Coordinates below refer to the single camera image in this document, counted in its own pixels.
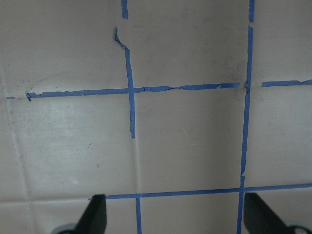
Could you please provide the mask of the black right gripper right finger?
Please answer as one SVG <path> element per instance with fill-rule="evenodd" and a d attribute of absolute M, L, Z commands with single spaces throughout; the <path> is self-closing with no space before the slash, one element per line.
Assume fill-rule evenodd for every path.
<path fill-rule="evenodd" d="M 243 221 L 249 234 L 292 234 L 257 193 L 245 193 Z"/>

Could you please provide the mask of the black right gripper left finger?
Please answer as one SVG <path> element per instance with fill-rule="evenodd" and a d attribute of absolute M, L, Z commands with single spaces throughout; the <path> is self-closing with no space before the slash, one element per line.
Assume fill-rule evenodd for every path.
<path fill-rule="evenodd" d="M 78 234 L 103 234 L 107 227 L 106 197 L 94 195 L 79 222 L 77 223 Z"/>

